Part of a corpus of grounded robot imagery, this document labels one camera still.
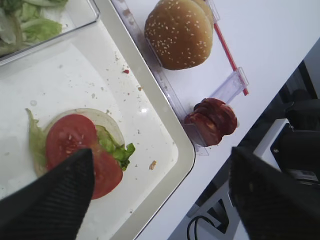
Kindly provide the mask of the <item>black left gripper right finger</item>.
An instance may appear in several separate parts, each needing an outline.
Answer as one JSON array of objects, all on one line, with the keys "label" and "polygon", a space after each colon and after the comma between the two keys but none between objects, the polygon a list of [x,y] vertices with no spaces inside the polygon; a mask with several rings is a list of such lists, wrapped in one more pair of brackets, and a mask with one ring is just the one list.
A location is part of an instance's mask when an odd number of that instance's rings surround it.
[{"label": "black left gripper right finger", "polygon": [[231,149],[230,199],[251,240],[318,240],[320,193],[243,147]]}]

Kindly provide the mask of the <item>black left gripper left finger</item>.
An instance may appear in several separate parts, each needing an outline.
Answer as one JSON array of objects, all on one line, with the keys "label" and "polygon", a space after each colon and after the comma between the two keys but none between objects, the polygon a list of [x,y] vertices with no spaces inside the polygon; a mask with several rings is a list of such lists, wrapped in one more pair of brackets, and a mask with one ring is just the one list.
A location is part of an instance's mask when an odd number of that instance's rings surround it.
[{"label": "black left gripper left finger", "polygon": [[74,240],[95,187],[92,150],[80,149],[0,201],[2,240]]}]

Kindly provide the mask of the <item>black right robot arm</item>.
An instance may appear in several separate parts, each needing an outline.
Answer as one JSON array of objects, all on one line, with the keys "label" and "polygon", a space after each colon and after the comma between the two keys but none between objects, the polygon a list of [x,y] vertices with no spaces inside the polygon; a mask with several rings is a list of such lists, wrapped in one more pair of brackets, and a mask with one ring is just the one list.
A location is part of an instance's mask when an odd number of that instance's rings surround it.
[{"label": "black right robot arm", "polygon": [[251,240],[320,237],[320,102],[296,100],[271,143],[276,166],[243,146],[231,151],[229,189]]}]

